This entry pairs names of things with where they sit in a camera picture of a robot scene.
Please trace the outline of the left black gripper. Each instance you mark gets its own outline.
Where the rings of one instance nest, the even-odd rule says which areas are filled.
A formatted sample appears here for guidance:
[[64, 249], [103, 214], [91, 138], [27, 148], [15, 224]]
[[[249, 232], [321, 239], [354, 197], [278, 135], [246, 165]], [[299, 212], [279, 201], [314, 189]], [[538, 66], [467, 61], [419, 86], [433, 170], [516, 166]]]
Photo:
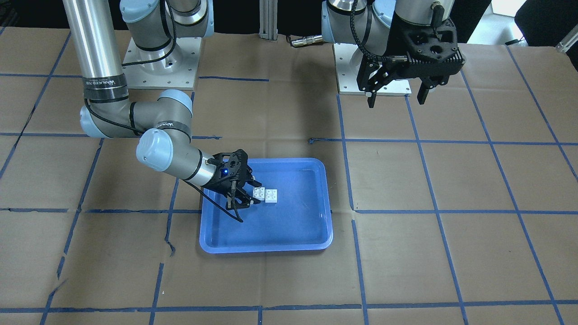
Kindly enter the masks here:
[[363, 54], [357, 74], [359, 90], [367, 93], [369, 108], [374, 108], [378, 90], [394, 80], [420, 78], [416, 96], [420, 105], [429, 92], [448, 83], [465, 64], [465, 56], [457, 43], [457, 29], [451, 18], [435, 25], [417, 26], [394, 18], [393, 32], [384, 53], [369, 50], [357, 40]]

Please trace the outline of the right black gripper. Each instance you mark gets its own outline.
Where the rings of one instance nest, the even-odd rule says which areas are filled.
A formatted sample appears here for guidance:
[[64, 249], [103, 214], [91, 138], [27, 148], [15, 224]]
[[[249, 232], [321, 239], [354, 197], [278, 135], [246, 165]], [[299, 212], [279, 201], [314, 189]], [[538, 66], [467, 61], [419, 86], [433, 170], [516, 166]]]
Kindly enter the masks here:
[[255, 188], [263, 185], [252, 176], [252, 169], [248, 166], [248, 154], [244, 150], [215, 154], [205, 165], [215, 167], [215, 172], [203, 187], [223, 194], [226, 198], [226, 210], [247, 209], [252, 205], [252, 196], [243, 189], [244, 185]]

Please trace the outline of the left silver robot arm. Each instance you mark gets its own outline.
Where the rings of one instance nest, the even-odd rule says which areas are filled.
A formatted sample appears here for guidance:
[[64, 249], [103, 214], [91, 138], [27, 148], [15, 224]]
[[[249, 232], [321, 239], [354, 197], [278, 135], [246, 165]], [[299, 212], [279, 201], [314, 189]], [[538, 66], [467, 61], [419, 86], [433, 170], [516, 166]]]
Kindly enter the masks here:
[[465, 64], [450, 18], [452, 0], [325, 0], [325, 42], [361, 53], [356, 85], [373, 108], [378, 91], [395, 80], [421, 80], [419, 104]]

